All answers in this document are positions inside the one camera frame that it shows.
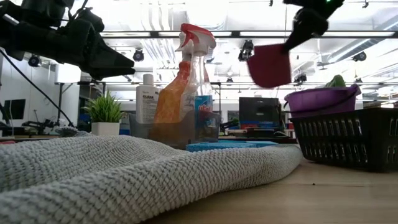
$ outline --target gray towel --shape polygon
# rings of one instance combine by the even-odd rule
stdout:
[[[0,146],[0,223],[139,223],[277,181],[301,159],[296,146],[192,153],[130,136]]]

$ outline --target green plant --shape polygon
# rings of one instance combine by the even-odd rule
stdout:
[[[120,103],[118,103],[116,98],[111,96],[108,91],[106,96],[100,96],[95,100],[90,100],[88,106],[83,109],[88,112],[91,117],[91,122],[93,123],[118,123],[122,118],[120,107]]]

